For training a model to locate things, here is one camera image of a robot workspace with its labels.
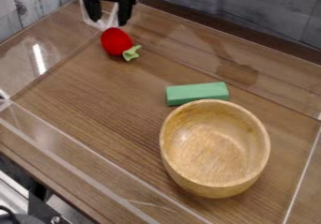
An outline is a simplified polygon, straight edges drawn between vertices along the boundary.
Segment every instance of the wood grain tabletop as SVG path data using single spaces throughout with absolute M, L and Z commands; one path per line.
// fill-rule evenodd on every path
M 99 223 L 282 223 L 320 129 L 320 66 L 143 5 L 123 28 L 143 45 L 140 58 L 126 63 L 107 56 L 99 33 L 88 29 L 79 37 L 73 31 L 81 26 L 77 2 L 60 11 L 55 24 L 41 21 L 0 47 L 7 60 L 11 50 L 24 50 L 15 63 L 29 60 L 39 70 L 37 44 L 44 64 L 51 58 L 56 64 L 17 88 L 0 112 L 0 152 Z M 37 41 L 25 45 L 31 37 Z M 64 58 L 48 50 L 60 45 L 69 50 Z M 0 63 L 1 71 L 8 66 Z M 15 75 L 24 77 L 23 70 Z M 159 131 L 175 109 L 166 105 L 166 87 L 222 80 L 230 101 L 266 126 L 270 160 L 243 194 L 207 200 L 168 177 Z M 298 215 L 293 223 L 316 215 Z

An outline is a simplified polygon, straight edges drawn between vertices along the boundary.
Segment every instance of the toy fruit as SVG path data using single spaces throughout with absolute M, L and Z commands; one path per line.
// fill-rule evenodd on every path
M 131 37 L 119 28 L 108 28 L 102 34 L 100 41 L 110 55 L 123 55 L 127 61 L 139 57 L 136 51 L 142 46 L 132 46 Z

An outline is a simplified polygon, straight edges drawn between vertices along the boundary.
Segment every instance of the gray wall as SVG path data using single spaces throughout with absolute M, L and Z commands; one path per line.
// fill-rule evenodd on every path
M 321 49 L 321 0 L 166 0 Z
M 0 41 L 69 0 L 0 0 Z M 167 0 L 321 49 L 321 0 Z
M 0 0 L 0 41 L 35 23 L 69 0 Z

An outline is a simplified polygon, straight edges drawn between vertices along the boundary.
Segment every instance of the black cable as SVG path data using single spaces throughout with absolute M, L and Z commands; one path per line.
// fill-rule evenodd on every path
M 5 211 L 8 213 L 12 224 L 20 224 L 19 220 L 16 219 L 15 213 L 12 212 L 12 210 L 8 207 L 0 205 L 0 210 Z

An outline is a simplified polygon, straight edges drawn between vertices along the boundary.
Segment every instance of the wooden bowl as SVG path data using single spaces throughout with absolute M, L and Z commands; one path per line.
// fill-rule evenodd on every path
M 270 156 L 270 138 L 257 117 L 222 100 L 179 107 L 160 130 L 160 151 L 176 184 L 206 198 L 226 198 L 255 182 Z

